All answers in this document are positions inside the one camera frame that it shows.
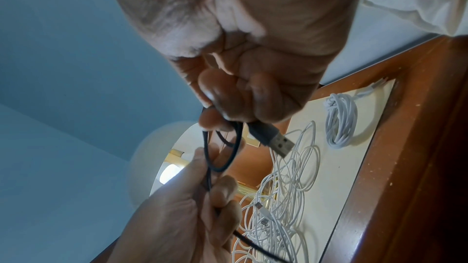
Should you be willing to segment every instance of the hand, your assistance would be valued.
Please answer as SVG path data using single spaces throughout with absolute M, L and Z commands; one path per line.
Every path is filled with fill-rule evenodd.
M 118 0 L 208 107 L 200 125 L 277 122 L 310 99 L 358 0 Z
M 232 149 L 221 153 L 210 144 L 215 166 L 223 165 Z M 159 188 L 135 212 L 108 263 L 227 263 L 231 261 L 234 230 L 242 218 L 233 200 L 237 181 L 213 179 L 207 193 L 201 184 L 207 165 L 202 148 L 177 176 Z M 220 209 L 217 216 L 214 209 Z

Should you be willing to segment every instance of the usb-a plug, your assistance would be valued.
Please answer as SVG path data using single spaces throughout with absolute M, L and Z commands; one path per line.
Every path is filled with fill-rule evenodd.
M 281 157 L 286 157 L 293 149 L 294 143 L 283 136 L 272 124 L 255 121 L 247 124 L 249 132 L 264 146 L 268 146 Z

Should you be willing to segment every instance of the tangled white cable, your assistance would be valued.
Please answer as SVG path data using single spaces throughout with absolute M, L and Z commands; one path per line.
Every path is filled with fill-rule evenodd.
M 308 131 L 312 133 L 311 142 L 300 149 L 302 138 Z M 315 146 L 314 121 L 311 121 L 304 130 L 294 130 L 286 135 L 298 132 L 300 134 L 289 159 L 285 160 L 270 150 L 273 172 L 262 180 L 257 193 L 246 195 L 242 199 L 241 205 L 249 198 L 252 198 L 252 201 L 242 208 L 245 213 L 240 228 L 244 231 L 244 236 L 257 245 L 282 258 L 287 258 L 291 263 L 298 262 L 298 255 L 302 250 L 304 262 L 308 263 L 307 246 L 296 227 L 304 212 L 304 192 L 312 188 L 317 178 L 320 153 Z M 312 154 L 315 154 L 314 171 L 306 177 L 306 180 L 301 180 Z M 249 260 L 254 263 L 271 262 L 237 239 L 233 247 L 232 262 L 246 263 Z
M 357 106 L 355 100 L 371 94 L 377 87 L 385 84 L 385 78 L 369 85 L 356 95 L 331 94 L 324 102 L 328 112 L 325 122 L 327 143 L 331 148 L 346 147 L 354 135 L 357 123 Z

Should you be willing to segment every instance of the black cable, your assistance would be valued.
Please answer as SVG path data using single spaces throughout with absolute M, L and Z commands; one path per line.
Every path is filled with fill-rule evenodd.
M 205 158 L 206 158 L 206 163 L 208 165 L 208 170 L 206 172 L 206 183 L 207 183 L 207 190 L 210 191 L 211 190 L 211 187 L 212 187 L 212 183 L 211 183 L 211 172 L 212 171 L 215 171 L 215 172 L 224 172 L 225 170 L 228 169 L 228 167 L 231 165 L 231 163 L 233 162 L 235 156 L 237 155 L 237 152 L 239 151 L 239 147 L 240 147 L 240 142 L 242 140 L 242 130 L 243 130 L 243 127 L 244 127 L 244 124 L 242 122 L 234 122 L 232 121 L 231 122 L 232 126 L 234 127 L 234 130 L 236 132 L 236 138 L 235 138 L 235 142 L 234 143 L 231 143 L 229 142 L 228 140 L 226 140 L 223 135 L 216 131 L 218 137 L 221 139 L 221 141 L 228 147 L 231 147 L 233 149 L 233 152 L 231 153 L 231 156 L 229 157 L 228 161 L 220 168 L 217 168 L 213 165 L 213 163 L 211 162 L 211 159 L 210 159 L 210 153 L 208 151 L 208 132 L 207 131 L 204 131 L 203 132 L 203 140 L 204 140 L 204 151 L 205 151 Z M 252 240 L 248 239 L 247 237 L 243 236 L 241 233 L 239 233 L 239 231 L 235 230 L 234 231 L 234 235 L 243 243 L 245 243 L 246 245 L 248 245 L 249 247 L 253 248 L 254 250 L 262 253 L 263 255 L 267 256 L 268 258 L 272 259 L 272 260 L 275 260 L 277 262 L 281 262 L 281 263 L 289 263 L 288 261 L 278 257 L 277 255 L 275 254 L 272 254 L 270 253 L 269 251 L 265 250 L 264 248 L 258 246 L 257 244 L 255 244 Z

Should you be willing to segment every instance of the coiled white cable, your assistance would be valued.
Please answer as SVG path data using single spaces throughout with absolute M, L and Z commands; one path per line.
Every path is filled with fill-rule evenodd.
M 283 159 L 270 150 L 273 171 L 262 180 L 257 193 L 246 195 L 242 199 L 241 205 L 248 198 L 252 198 L 252 201 L 242 209 L 245 213 L 240 228 L 244 231 L 244 236 L 265 250 L 278 254 L 291 263 L 298 262 L 298 256 L 302 251 L 304 262 L 308 263 L 307 246 L 296 227 L 304 212 L 304 192 L 312 188 L 317 178 L 320 153 L 315 146 L 314 121 L 311 121 L 304 130 L 294 130 L 286 135 L 298 132 L 300 133 L 298 140 L 288 159 Z M 300 148 L 302 138 L 307 132 L 312 133 L 311 142 L 306 147 Z M 303 180 L 304 169 L 312 154 L 315 155 L 314 170 Z M 237 239 L 233 247 L 232 262 L 246 263 L 249 260 L 254 263 L 271 262 Z
M 331 148 L 346 147 L 356 130 L 357 106 L 355 100 L 371 94 L 377 87 L 385 84 L 385 78 L 369 85 L 356 95 L 331 94 L 324 102 L 328 112 L 325 122 L 327 143 Z

